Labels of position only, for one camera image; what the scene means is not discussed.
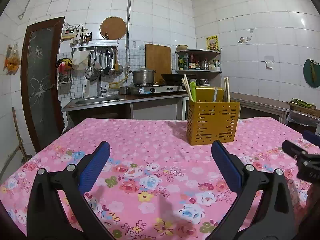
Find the wooden chopstick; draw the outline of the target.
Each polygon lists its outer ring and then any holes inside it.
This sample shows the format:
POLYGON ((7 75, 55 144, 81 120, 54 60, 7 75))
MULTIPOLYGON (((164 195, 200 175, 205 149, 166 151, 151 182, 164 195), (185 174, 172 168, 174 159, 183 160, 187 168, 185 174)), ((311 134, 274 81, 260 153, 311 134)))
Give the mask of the wooden chopstick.
POLYGON ((194 98, 193 98, 192 93, 191 93, 191 89, 190 89, 190 86, 189 86, 188 78, 187 78, 187 76, 185 74, 183 76, 184 76, 183 77, 183 83, 184 83, 184 86, 186 87, 186 90, 188 92, 189 100, 194 102, 194 98))
POLYGON ((184 77, 182 78, 182 82, 183 82, 183 85, 185 86, 186 91, 187 91, 187 93, 188 93, 189 100, 193 101, 193 98, 192 98, 192 96, 191 96, 191 91, 190 91, 189 83, 188 83, 188 79, 186 78, 186 76, 184 76, 184 77))
POLYGON ((227 77, 224 77, 224 85, 225 85, 225 102, 229 102, 228 101, 228 91, 227 91, 227 77))
POLYGON ((228 91, 228 101, 231 102, 230 89, 229 89, 229 77, 227 77, 227 91, 228 91))

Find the green handled utensil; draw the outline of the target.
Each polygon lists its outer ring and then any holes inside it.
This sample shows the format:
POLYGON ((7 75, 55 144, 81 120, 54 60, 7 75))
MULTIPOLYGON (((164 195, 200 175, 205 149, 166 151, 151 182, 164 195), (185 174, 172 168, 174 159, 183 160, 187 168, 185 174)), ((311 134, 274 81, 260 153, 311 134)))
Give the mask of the green handled utensil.
POLYGON ((196 82, 191 81, 189 84, 190 91, 191 91, 191 96, 193 98, 193 101, 196 102, 196 82))

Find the grey handled utensil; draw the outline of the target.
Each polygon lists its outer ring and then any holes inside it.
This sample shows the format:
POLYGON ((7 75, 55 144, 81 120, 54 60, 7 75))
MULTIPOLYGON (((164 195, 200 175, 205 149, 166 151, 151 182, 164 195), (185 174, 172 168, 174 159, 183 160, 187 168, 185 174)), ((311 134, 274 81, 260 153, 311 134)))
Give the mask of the grey handled utensil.
POLYGON ((217 93, 218 93, 218 88, 215 88, 215 89, 214 89, 213 102, 216 102, 216 99, 217 99, 217 93))

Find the kitchen counter with cabinets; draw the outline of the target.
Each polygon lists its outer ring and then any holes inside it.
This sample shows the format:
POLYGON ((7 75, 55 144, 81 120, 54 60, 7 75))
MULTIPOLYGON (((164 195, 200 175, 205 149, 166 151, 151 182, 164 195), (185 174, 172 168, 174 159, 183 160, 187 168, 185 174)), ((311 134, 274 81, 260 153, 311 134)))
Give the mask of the kitchen counter with cabinets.
MULTIPOLYGON (((73 99, 62 107, 67 126, 72 128, 86 118, 136 120, 186 120, 188 96, 183 93, 158 95, 119 95, 123 101, 91 105, 75 105, 73 99)), ((284 123, 290 112, 287 102, 253 95, 231 93, 231 100, 240 103, 240 119, 269 116, 284 123)))

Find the green round board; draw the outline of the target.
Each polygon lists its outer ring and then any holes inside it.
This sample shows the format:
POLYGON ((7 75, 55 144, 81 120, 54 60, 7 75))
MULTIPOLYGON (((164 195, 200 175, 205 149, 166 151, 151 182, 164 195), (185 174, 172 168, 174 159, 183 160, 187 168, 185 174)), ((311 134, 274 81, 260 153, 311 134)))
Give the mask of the green round board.
POLYGON ((320 85, 320 65, 318 62, 307 59, 303 66, 303 76, 306 83, 312 88, 320 85))

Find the yellow plastic utensil holder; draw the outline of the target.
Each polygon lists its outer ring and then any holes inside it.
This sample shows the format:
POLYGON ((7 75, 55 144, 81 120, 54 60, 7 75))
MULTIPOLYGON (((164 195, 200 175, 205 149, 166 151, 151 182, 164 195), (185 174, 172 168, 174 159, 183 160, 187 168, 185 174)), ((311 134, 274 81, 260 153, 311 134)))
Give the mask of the yellow plastic utensil holder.
POLYGON ((208 145, 219 140, 233 142, 235 138, 240 103, 225 102, 225 91, 218 88, 213 102, 212 87, 196 87, 196 102, 188 103, 187 139, 190 145, 208 145))

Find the pink floral tablecloth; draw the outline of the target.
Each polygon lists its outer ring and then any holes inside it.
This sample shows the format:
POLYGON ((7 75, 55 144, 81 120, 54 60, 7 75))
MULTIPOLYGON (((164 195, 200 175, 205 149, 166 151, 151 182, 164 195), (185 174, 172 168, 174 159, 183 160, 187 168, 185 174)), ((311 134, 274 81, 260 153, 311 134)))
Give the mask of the pink floral tablecloth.
MULTIPOLYGON (((39 169, 62 171, 91 154, 102 141, 110 157, 91 191, 88 204, 113 239, 208 239, 233 204, 212 157, 212 144, 192 146, 184 121, 88 118, 22 165, 1 185, 2 239, 27 237, 27 207, 39 169)), ((308 154, 319 142, 272 118, 243 119, 230 154, 258 171, 281 169, 295 218, 293 239, 319 239, 318 184, 297 178, 296 160, 283 152, 288 140, 308 154)), ((80 230, 63 191, 58 192, 72 227, 80 230)))

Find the steel sink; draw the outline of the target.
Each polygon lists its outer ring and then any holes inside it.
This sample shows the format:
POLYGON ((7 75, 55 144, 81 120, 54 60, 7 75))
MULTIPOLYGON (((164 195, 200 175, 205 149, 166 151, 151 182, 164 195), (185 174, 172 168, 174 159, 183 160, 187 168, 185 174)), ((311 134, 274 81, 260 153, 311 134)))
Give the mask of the steel sink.
POLYGON ((118 95, 106 96, 106 97, 95 97, 95 98, 86 98, 77 100, 75 105, 91 105, 97 103, 104 103, 104 102, 114 102, 114 101, 123 101, 124 99, 118 95))

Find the steel faucet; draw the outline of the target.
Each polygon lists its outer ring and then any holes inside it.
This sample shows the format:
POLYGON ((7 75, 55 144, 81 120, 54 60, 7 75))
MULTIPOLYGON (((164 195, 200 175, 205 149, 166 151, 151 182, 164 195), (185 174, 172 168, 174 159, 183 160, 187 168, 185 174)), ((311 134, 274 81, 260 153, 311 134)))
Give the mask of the steel faucet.
POLYGON ((106 88, 103 88, 101 85, 101 65, 97 61, 93 61, 87 72, 86 72, 86 79, 90 82, 97 81, 97 96, 102 97, 104 93, 106 93, 106 88))

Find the dark wooden door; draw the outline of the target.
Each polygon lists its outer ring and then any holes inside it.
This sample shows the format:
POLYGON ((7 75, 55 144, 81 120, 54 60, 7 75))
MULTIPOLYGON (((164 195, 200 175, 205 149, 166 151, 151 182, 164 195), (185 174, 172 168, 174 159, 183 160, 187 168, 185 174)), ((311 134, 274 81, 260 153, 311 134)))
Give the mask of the dark wooden door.
POLYGON ((57 91, 56 57, 64 18, 27 26, 21 62, 21 97, 25 122, 36 153, 65 127, 57 91))

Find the corner shelf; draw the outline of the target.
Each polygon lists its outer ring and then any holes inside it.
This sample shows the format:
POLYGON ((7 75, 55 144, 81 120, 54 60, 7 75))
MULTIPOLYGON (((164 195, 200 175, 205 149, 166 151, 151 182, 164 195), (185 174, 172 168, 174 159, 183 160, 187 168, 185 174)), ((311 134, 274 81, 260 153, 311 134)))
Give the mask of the corner shelf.
POLYGON ((208 80, 212 87, 221 86, 221 51, 207 49, 186 49, 175 51, 175 72, 200 80, 208 80))

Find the black wok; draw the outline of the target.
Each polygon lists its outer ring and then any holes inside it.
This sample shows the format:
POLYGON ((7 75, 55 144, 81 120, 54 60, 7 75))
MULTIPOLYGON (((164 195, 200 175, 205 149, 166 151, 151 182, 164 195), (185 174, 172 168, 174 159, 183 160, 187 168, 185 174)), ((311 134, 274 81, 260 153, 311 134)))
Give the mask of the black wok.
POLYGON ((184 75, 181 74, 162 74, 162 78, 168 86, 181 86, 184 75))

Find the steel gas stove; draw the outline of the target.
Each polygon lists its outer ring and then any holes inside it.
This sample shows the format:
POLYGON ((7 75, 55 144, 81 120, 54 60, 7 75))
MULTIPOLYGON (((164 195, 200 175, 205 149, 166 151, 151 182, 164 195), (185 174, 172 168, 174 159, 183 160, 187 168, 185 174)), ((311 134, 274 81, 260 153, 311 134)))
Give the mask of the steel gas stove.
POLYGON ((167 85, 138 85, 128 86, 125 88, 128 95, 153 95, 153 94, 186 94, 187 90, 184 85, 182 86, 167 86, 167 85))

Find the hanging utensil rack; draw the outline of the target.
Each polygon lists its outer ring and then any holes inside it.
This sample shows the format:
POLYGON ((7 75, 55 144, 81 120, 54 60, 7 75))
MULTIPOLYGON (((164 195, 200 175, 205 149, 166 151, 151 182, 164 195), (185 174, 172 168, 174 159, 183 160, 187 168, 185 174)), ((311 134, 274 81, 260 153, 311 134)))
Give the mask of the hanging utensil rack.
POLYGON ((124 67, 118 63, 119 42, 116 40, 104 40, 80 44, 70 44, 72 49, 73 63, 80 67, 80 59, 75 56, 83 54, 85 78, 95 81, 101 76, 118 76, 123 73, 124 67))

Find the steel cooking pot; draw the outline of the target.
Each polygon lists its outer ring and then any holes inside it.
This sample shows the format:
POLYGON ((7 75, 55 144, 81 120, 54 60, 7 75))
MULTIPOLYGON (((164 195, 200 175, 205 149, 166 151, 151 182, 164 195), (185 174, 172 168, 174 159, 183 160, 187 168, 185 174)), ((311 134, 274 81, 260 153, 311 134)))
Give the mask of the steel cooking pot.
POLYGON ((156 71, 153 69, 140 68, 135 71, 130 70, 129 73, 132 74, 132 81, 135 86, 147 86, 154 84, 156 71))

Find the wooden cutting board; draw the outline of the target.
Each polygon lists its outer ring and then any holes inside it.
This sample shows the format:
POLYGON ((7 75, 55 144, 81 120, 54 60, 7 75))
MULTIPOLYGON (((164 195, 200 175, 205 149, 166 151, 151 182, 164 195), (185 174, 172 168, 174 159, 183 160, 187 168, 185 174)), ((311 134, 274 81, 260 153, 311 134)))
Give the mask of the wooden cutting board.
POLYGON ((154 70, 154 82, 164 82, 162 74, 171 74, 171 48, 167 46, 146 44, 145 66, 154 70))

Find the round woven lid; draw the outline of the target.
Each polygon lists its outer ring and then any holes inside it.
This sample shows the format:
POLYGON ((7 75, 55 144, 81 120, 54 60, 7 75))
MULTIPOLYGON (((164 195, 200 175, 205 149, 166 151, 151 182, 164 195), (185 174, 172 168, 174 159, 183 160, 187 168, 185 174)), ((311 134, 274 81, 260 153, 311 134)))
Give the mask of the round woven lid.
POLYGON ((122 18, 108 17, 100 25, 100 35, 106 40, 120 40, 126 34, 127 25, 122 18))

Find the white wall socket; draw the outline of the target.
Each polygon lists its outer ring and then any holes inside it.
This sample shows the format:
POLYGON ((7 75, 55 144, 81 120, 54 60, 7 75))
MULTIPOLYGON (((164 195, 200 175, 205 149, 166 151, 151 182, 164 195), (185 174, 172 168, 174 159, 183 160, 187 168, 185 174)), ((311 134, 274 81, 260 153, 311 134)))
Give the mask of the white wall socket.
POLYGON ((264 57, 264 62, 265 62, 266 69, 272 69, 274 64, 274 57, 267 55, 264 57))

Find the yellow wall poster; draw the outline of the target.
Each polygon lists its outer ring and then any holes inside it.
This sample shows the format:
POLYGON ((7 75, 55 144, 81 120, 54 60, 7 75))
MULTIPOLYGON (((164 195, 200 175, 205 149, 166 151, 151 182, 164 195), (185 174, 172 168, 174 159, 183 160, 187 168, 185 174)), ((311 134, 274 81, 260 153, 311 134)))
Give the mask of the yellow wall poster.
POLYGON ((219 39, 217 35, 208 36, 206 38, 207 50, 219 51, 219 39))

